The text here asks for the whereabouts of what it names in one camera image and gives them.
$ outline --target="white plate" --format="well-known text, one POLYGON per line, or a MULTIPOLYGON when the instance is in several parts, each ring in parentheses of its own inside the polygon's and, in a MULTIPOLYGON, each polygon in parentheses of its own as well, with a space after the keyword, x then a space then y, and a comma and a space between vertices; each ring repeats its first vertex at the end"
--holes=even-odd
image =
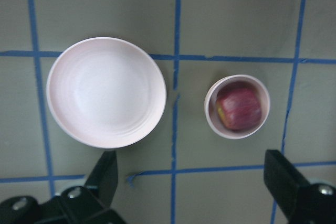
POLYGON ((166 104, 154 60, 127 41, 100 37, 65 50, 48 76, 47 101, 58 125, 94 147, 119 148, 148 135, 166 104))

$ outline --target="white bowl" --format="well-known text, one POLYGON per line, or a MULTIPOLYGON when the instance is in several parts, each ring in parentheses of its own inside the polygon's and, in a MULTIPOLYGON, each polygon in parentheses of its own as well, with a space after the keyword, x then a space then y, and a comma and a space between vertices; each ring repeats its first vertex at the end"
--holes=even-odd
POLYGON ((94 147, 119 148, 148 135, 166 104, 166 87, 154 60, 127 41, 80 41, 55 61, 47 102, 58 125, 94 147))
POLYGON ((270 97, 265 85, 255 77, 246 74, 237 74, 228 76, 217 81, 209 89, 205 101, 204 112, 211 129, 219 136, 229 139, 240 139, 248 137, 258 131, 265 123, 270 110, 270 97), (241 131, 233 131, 226 128, 216 110, 216 100, 218 94, 225 89, 234 88, 235 85, 252 88, 261 105, 261 120, 258 125, 253 128, 241 131))

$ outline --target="round plate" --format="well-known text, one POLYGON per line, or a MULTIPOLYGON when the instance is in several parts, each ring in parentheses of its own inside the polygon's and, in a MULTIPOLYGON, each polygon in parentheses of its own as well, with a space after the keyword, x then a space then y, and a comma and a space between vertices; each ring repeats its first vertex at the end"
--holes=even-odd
POLYGON ((58 125, 94 147, 119 148, 148 135, 166 104, 166 87, 154 60, 127 41, 83 40, 55 61, 47 101, 58 125))

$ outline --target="metal bolt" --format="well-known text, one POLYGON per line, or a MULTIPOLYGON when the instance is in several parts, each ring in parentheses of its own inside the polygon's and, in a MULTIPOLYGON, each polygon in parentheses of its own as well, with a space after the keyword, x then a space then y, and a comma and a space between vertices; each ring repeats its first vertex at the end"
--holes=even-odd
POLYGON ((25 207, 26 205, 27 205, 27 198, 23 197, 19 201, 15 202, 14 205, 12 205, 12 209, 17 211, 25 207))
POLYGON ((320 185, 319 191, 324 195, 332 195, 334 193, 333 189, 328 185, 320 185))
POLYGON ((77 198, 81 194, 80 187, 76 187, 68 193, 70 199, 77 198))

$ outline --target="red apple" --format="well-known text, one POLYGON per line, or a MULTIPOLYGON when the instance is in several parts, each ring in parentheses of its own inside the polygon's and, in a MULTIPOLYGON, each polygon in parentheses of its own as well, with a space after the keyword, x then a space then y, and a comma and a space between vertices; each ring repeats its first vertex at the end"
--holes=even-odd
POLYGON ((261 107, 249 88, 230 90, 216 100, 217 112, 230 130, 247 130, 260 123, 261 107))

